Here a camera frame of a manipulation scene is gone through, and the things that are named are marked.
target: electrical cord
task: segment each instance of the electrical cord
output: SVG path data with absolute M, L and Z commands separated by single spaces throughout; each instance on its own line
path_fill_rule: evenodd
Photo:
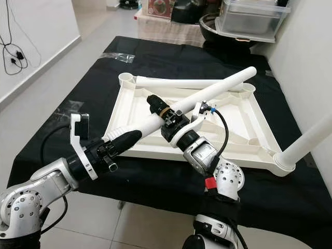
M 223 115 L 216 109 L 210 106 L 206 107 L 206 110 L 210 110 L 211 113 L 216 113 L 218 115 L 218 117 L 222 120 L 224 127 L 225 127 L 225 140 L 223 142 L 222 147 L 220 148 L 220 150 L 217 152 L 217 154 L 213 157 L 210 166 L 206 172 L 206 178 L 212 177 L 213 173 L 219 163 L 219 157 L 222 155 L 223 151 L 225 150 L 227 143 L 228 143 L 228 137 L 229 137 L 229 130 L 228 130 L 228 126 L 226 123 L 226 120 L 224 119 Z
M 234 224 L 234 222 L 231 220 L 231 219 L 228 219 L 228 223 L 229 225 L 231 226 L 231 228 L 234 230 L 235 234 L 238 236 L 241 244 L 242 244 L 242 247 L 243 249 L 248 249 L 248 246 L 247 244 L 245 243 L 244 241 L 244 238 L 242 237 L 240 231 L 238 230 L 237 226 Z
M 223 153 L 223 151 L 225 150 L 225 148 L 227 146 L 228 137 L 229 137 L 229 130 L 228 130 L 228 126 L 227 126 L 226 120 L 223 117 L 223 115 L 215 108 L 211 108 L 211 112 L 216 113 L 219 116 L 219 118 L 222 120 L 223 125 L 225 127 L 225 140 L 224 140 L 224 143 L 223 143 L 222 147 L 220 148 L 220 150 L 218 151 L 218 153 L 216 155 L 216 157 L 219 157 L 219 156 L 221 156 L 221 154 Z
M 10 29 L 10 21 L 9 21 L 9 6 L 8 6 L 8 0 L 6 0 L 6 12 L 7 12 L 7 24 L 8 24 L 8 32 L 9 32 L 9 43 L 5 43 L 4 39 L 2 38 L 2 36 L 0 35 L 0 45 L 4 46 L 3 49 L 2 49 L 2 57 L 3 57 L 3 61 L 4 61 L 4 70 L 5 70 L 5 73 L 7 75 L 16 75 L 18 73 L 20 73 L 23 69 L 27 68 L 28 64 L 27 64 L 27 59 L 24 55 L 24 52 L 23 50 L 16 44 L 13 44 L 12 43 L 12 34 L 11 34 L 11 29 Z M 9 50 L 8 50 L 8 46 L 14 46 L 16 47 L 18 50 L 16 51 L 16 54 L 12 54 Z M 10 73 L 8 72 L 7 70 L 7 66 L 6 66 L 6 61 L 5 61 L 5 51 L 7 51 L 7 53 L 9 55 L 12 56 L 11 58 L 11 62 L 12 64 L 14 64 L 15 66 L 17 66 L 19 68 L 19 70 L 15 73 Z M 23 66 L 22 64 L 22 61 L 21 60 L 25 60 L 26 61 L 26 66 Z
M 50 131 L 43 139 L 42 143 L 41 143 L 41 146 L 40 146 L 40 152 L 39 152 L 39 156 L 40 156 L 40 161 L 41 161 L 41 164 L 42 166 L 45 166 L 45 160 L 44 160 L 44 148 L 45 148 L 45 144 L 47 142 L 47 140 L 49 139 L 50 136 L 52 136 L 54 133 L 56 133 L 57 131 L 61 130 L 61 129 L 64 129 L 64 128 L 70 128 L 70 125 L 69 124 L 64 124 L 62 126 L 59 126 L 57 128 L 55 128 L 54 130 Z M 62 197 L 63 199 L 63 202 L 64 202 L 64 210 L 63 210 L 63 213 L 61 214 L 61 216 L 56 220 L 54 221 L 50 226 L 48 226 L 47 228 L 45 228 L 43 231 L 41 231 L 41 234 L 47 232 L 48 230 L 50 230 L 51 228 L 53 228 L 57 223 L 59 223 L 63 217 L 66 215 L 67 213 L 67 210 L 68 210 L 68 201 L 67 201 L 67 198 L 66 196 L 63 196 Z
M 13 19 L 14 23 L 16 23 L 17 27 L 19 27 L 19 29 L 21 30 L 21 32 L 26 36 L 26 38 L 29 40 L 29 42 L 31 43 L 31 45 L 35 48 L 35 50 L 36 50 L 36 52 L 37 52 L 37 54 L 38 54 L 38 56 L 39 56 L 38 64 L 37 64 L 37 65 L 33 65 L 33 64 L 31 63 L 31 61 L 30 61 L 27 57 L 25 57 L 25 56 L 24 56 L 24 57 L 25 57 L 26 60 L 29 62 L 30 66 L 32 66 L 33 68 L 37 68 L 37 67 L 39 67 L 40 64 L 42 63 L 42 54 L 39 52 L 37 46 L 32 42 L 31 38 L 27 35 L 27 33 L 24 31 L 24 29 L 23 29 L 23 28 L 21 27 L 21 25 L 19 24 L 19 22 L 16 20 L 15 15 L 14 15 L 14 12 L 13 12 L 11 6 L 9 6 L 9 9 L 10 9 L 11 16 L 12 16 L 12 19 Z

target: black cloth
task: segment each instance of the black cloth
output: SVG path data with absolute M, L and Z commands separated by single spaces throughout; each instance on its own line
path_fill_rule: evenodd
M 39 147 L 44 135 L 69 122 L 71 112 L 89 113 L 90 137 L 102 137 L 119 91 L 117 77 L 123 72 L 170 79 L 220 79 L 255 66 L 257 75 L 248 82 L 256 87 L 255 97 L 280 147 L 285 149 L 301 135 L 278 82 L 267 76 L 270 68 L 262 56 L 232 56 L 213 49 L 204 51 L 126 37 L 116 37 L 105 52 L 132 54 L 135 59 L 126 63 L 102 58 L 93 64 L 17 155 L 9 186 L 27 181 L 41 167 Z M 62 130 L 46 144 L 45 160 L 52 162 L 73 152 L 68 131 Z M 129 157 L 118 157 L 117 163 L 118 171 L 94 182 L 85 181 L 79 191 L 197 214 L 204 180 L 188 163 Z M 243 171 L 240 225 L 283 233 L 312 248 L 326 248 L 332 234 L 332 200 L 317 169 L 307 167 L 301 160 L 286 177 L 274 176 L 266 170 L 243 168 Z

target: plastic storage box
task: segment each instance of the plastic storage box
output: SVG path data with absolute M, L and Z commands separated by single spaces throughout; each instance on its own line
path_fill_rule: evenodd
M 277 6 L 277 0 L 223 0 L 215 19 L 219 35 L 236 39 L 274 43 L 282 21 L 291 8 Z

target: gray metal part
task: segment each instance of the gray metal part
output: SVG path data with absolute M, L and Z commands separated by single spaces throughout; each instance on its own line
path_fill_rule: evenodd
M 0 239 L 12 239 L 35 233 L 41 229 L 39 219 L 39 198 L 31 192 L 18 196 L 12 201 L 8 216 L 10 226 L 0 225 Z
M 225 158 L 220 156 L 219 163 L 214 171 L 214 177 L 217 179 L 219 174 L 222 175 L 222 171 L 224 171 L 224 172 L 226 170 L 228 171 L 228 169 L 225 169 L 225 167 L 228 167 L 228 169 L 231 169 L 231 171 L 227 172 L 227 174 L 230 174 L 230 176 L 233 178 L 230 177 L 229 180 L 231 180 L 231 179 L 233 181 L 235 179 L 237 180 L 237 182 L 238 182 L 237 189 L 239 191 L 243 187 L 245 179 L 244 179 L 244 173 L 243 173 L 242 169 L 239 166 L 237 166 L 235 163 L 228 161 Z
M 68 163 L 66 159 L 59 158 L 58 160 L 46 165 L 45 167 L 42 167 L 41 169 L 37 170 L 31 177 L 31 181 L 36 181 L 38 179 L 43 178 L 45 175 L 48 175 L 51 172 L 54 172 L 56 170 L 60 170 L 63 176 L 66 178 L 67 182 L 71 186 L 72 190 L 75 190 L 78 188 L 78 181 L 75 180 L 72 175 L 70 174 Z
M 2 223 L 0 233 L 6 234 L 4 238 L 0 237 L 0 239 L 17 238 L 37 231 L 35 230 L 37 224 L 35 219 L 17 219 L 15 216 L 17 213 L 15 213 L 13 206 L 14 208 L 16 207 L 16 201 L 20 200 L 22 196 L 28 195 L 31 197 L 32 195 L 35 200 L 38 199 L 39 204 L 38 207 L 36 207 L 37 209 L 30 212 L 37 214 L 39 220 L 40 214 L 44 212 L 49 204 L 72 190 L 60 170 L 51 172 L 38 180 L 29 180 L 25 183 L 8 188 L 0 195 L 0 223 Z M 20 229 L 17 230 L 12 226 L 19 226 Z
M 200 174 L 205 175 L 211 160 L 217 154 L 213 145 L 204 137 L 200 137 L 184 151 L 184 158 Z
M 236 234 L 227 223 L 221 222 L 217 219 L 213 219 L 201 214 L 197 215 L 195 220 L 201 223 L 210 224 L 211 234 L 223 238 L 225 240 L 228 240 L 229 242 L 232 243 L 234 249 L 238 249 Z

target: black cable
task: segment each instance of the black cable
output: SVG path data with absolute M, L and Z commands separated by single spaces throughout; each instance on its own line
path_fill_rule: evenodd
M 14 23 L 16 23 L 17 27 L 19 27 L 19 29 L 21 30 L 21 32 L 26 36 L 26 38 L 29 40 L 29 42 L 31 43 L 31 45 L 35 48 L 37 54 L 39 55 L 39 61 L 38 61 L 38 64 L 36 66 L 33 66 L 33 64 L 31 63 L 31 61 L 26 58 L 26 60 L 30 63 L 30 65 L 34 68 L 37 68 L 40 66 L 41 62 L 42 62 L 42 55 L 40 54 L 37 46 L 33 43 L 33 41 L 31 40 L 31 38 L 27 35 L 27 33 L 24 31 L 24 29 L 21 27 L 20 23 L 18 21 L 16 21 L 16 18 L 15 18 L 15 15 L 14 15 L 14 12 L 11 8 L 11 6 L 9 6 L 9 9 L 10 9 L 10 12 L 11 12 L 11 16 L 12 16 L 12 19 L 14 21 Z
M 225 148 L 227 146 L 228 137 L 229 137 L 229 130 L 228 130 L 228 126 L 227 126 L 226 120 L 224 119 L 223 115 L 217 109 L 214 109 L 213 112 L 216 113 L 219 116 L 219 118 L 222 120 L 223 125 L 225 127 L 225 140 L 224 140 L 224 143 L 223 143 L 222 147 L 220 148 L 220 150 L 218 151 L 218 153 L 216 155 L 216 157 L 219 157 L 223 153 L 223 151 L 225 150 Z
M 10 38 L 9 38 L 9 43 L 5 43 L 4 39 L 3 39 L 3 38 L 1 37 L 1 35 L 0 35 L 0 40 L 1 40 L 1 42 L 2 42 L 2 43 L 0 43 L 0 45 L 4 46 L 3 49 L 2 49 L 2 57 L 3 57 L 3 60 L 4 60 L 4 69 L 5 69 L 5 73 L 6 73 L 7 75 L 16 75 L 16 74 L 20 73 L 23 69 L 27 68 L 28 64 L 27 64 L 27 59 L 26 59 L 26 57 L 25 57 L 25 55 L 24 55 L 23 50 L 22 50 L 19 46 L 17 46 L 17 45 L 15 45 L 15 44 L 12 43 L 12 34 L 11 34 L 10 21 L 9 21 L 9 6 L 8 6 L 8 0 L 6 0 L 6 11 L 7 11 L 8 32 L 9 32 L 9 37 L 10 37 Z M 8 50 L 8 48 L 7 48 L 7 46 L 9 46 L 9 45 L 15 46 L 15 47 L 17 47 L 17 48 L 20 50 L 20 51 L 17 51 L 17 52 L 20 52 L 21 55 L 23 56 L 23 58 L 25 59 L 25 61 L 26 61 L 26 66 L 23 66 L 23 64 L 22 64 L 22 62 L 21 62 L 22 58 L 19 58 L 17 54 L 15 55 L 15 54 L 12 54 L 11 52 L 9 52 L 9 50 Z M 20 63 L 20 65 L 18 65 L 17 63 L 13 63 L 13 62 L 12 62 L 14 65 L 16 65 L 16 66 L 20 69 L 18 72 L 15 72 L 15 73 L 9 73 L 9 72 L 7 71 L 7 66 L 6 66 L 6 61 L 5 61 L 5 50 L 6 50 L 11 56 L 13 56 L 14 58 L 16 58 L 17 61 Z
M 55 128 L 54 130 L 50 131 L 43 139 L 41 146 L 40 146 L 40 152 L 39 152 L 39 156 L 40 156 L 40 161 L 42 166 L 45 166 L 45 160 L 44 160 L 44 148 L 45 148 L 45 144 L 47 142 L 47 140 L 49 139 L 50 136 L 52 136 L 54 133 L 56 133 L 57 131 L 64 129 L 64 128 L 69 128 L 70 125 L 69 124 L 64 124 L 62 126 L 59 126 L 57 128 Z M 54 227 L 57 223 L 59 223 L 63 217 L 66 215 L 67 210 L 68 210 L 68 201 L 66 196 L 62 197 L 63 202 L 64 202 L 64 210 L 62 215 L 56 220 L 54 221 L 50 226 L 48 226 L 47 228 L 45 228 L 43 231 L 41 231 L 41 234 L 47 232 L 48 230 L 50 230 L 52 227 Z
M 242 237 L 240 231 L 238 230 L 237 226 L 234 224 L 234 222 L 231 220 L 231 219 L 228 219 L 228 223 L 229 225 L 231 226 L 231 228 L 234 230 L 235 234 L 238 236 L 242 246 L 243 246 L 243 249 L 248 249 L 248 246 L 247 244 L 245 243 L 244 241 L 244 238 Z
M 54 221 L 51 225 L 49 225 L 47 228 L 45 228 L 43 231 L 41 231 L 40 234 L 43 234 L 43 233 L 47 232 L 48 230 L 50 230 L 51 228 L 53 228 L 53 227 L 54 227 L 57 223 L 59 223 L 59 222 L 63 219 L 63 217 L 66 215 L 67 210 L 68 210 L 68 201 L 67 201 L 66 196 L 63 196 L 62 199 L 63 199 L 63 202 L 64 202 L 64 210 L 63 210 L 62 215 L 61 215 L 56 221 Z

